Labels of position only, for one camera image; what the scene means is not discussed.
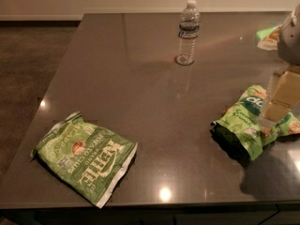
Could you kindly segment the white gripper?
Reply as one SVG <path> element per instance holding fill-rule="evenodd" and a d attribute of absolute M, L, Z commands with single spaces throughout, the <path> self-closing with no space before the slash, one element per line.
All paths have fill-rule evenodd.
<path fill-rule="evenodd" d="M 278 56 L 288 62 L 270 77 L 259 124 L 273 127 L 300 102 L 300 4 L 284 20 L 277 42 Z"/>

